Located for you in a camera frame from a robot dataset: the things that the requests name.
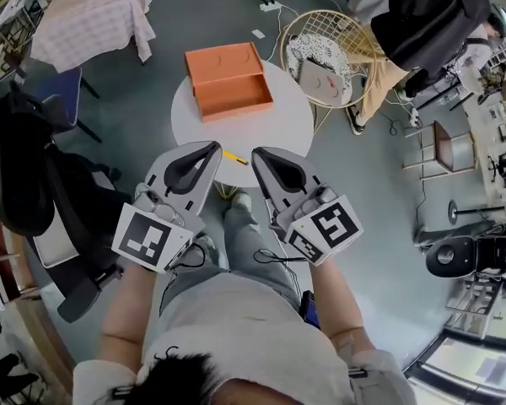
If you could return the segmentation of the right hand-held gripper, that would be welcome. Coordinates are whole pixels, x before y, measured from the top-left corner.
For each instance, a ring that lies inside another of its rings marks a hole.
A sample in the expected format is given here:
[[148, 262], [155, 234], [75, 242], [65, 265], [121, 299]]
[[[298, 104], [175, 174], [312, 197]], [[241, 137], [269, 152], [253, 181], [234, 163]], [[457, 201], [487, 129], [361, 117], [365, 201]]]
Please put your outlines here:
[[[348, 248], [363, 226], [348, 198], [320, 185], [315, 168], [305, 158], [283, 148], [257, 147], [252, 167], [261, 191], [276, 210], [273, 225], [283, 242], [315, 267]], [[294, 193], [307, 193], [293, 202]]]

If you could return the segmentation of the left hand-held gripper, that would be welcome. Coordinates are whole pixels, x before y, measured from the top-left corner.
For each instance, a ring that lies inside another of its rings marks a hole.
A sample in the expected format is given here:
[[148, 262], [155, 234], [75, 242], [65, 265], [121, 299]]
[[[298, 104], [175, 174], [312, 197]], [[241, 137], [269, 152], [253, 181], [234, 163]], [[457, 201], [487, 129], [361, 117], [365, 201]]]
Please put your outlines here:
[[156, 273], [166, 273], [201, 233], [200, 212], [223, 150], [215, 141], [183, 144], [161, 154], [123, 205], [111, 250]]

